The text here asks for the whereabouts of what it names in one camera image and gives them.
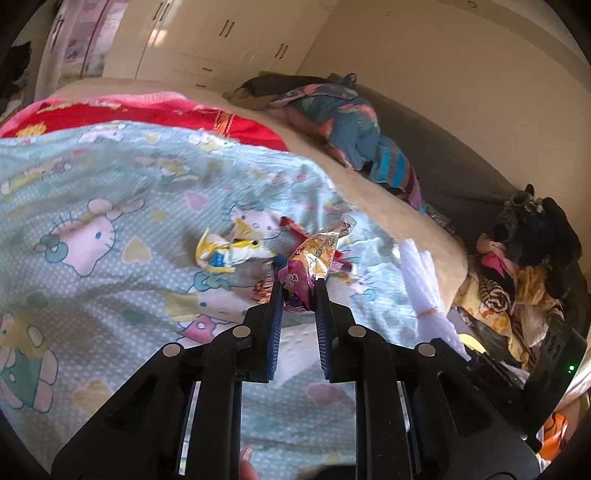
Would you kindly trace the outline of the person's thumb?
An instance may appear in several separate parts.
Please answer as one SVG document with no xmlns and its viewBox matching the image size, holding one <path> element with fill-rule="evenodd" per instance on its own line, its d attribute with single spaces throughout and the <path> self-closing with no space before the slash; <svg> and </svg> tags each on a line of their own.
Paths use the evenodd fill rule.
<svg viewBox="0 0 591 480">
<path fill-rule="evenodd" d="M 240 480 L 259 480 L 259 474 L 252 465 L 252 446 L 247 445 L 239 453 L 239 479 Z"/>
</svg>

